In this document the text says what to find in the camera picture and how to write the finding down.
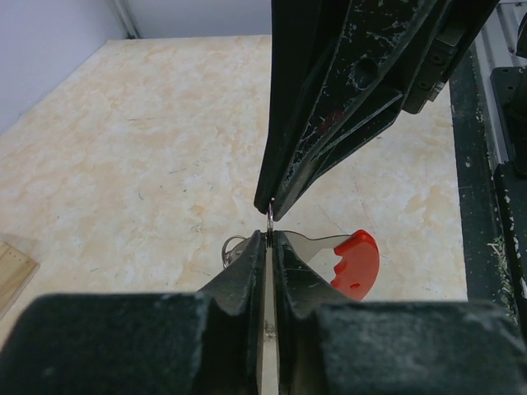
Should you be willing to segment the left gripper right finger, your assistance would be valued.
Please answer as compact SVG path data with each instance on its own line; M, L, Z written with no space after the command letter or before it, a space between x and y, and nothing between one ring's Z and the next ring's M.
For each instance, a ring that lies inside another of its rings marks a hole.
M526 345L487 301L355 302L273 236L281 394L523 394Z

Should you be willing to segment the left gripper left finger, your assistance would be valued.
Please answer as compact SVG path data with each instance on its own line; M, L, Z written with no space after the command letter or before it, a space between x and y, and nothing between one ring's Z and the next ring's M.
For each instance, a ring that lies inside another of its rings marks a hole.
M1 351L4 394L257 394L264 235L195 292L35 299Z

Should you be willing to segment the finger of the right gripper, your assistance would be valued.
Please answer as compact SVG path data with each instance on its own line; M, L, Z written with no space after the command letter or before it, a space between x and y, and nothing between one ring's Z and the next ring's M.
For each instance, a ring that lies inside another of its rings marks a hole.
M272 64L268 137L254 206L266 212L301 133L298 123L312 106L305 101L310 78L326 67L349 8L349 1L273 1Z
M326 67L310 79L301 133L273 200L279 221L302 194L353 152L417 114L452 76L494 1L349 1Z

